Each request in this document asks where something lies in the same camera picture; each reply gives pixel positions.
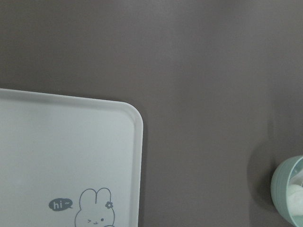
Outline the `beige rabbit tray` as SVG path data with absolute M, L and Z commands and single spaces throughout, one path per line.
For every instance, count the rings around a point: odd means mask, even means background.
M 138 226 L 142 147 L 128 103 L 2 89 L 1 226 Z

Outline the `light green bowl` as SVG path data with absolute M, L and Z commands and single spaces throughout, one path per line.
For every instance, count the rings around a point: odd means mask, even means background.
M 271 198 L 278 213 L 294 227 L 303 225 L 303 216 L 291 216 L 287 206 L 287 188 L 291 184 L 303 187 L 303 157 L 295 156 L 283 161 L 271 179 Z

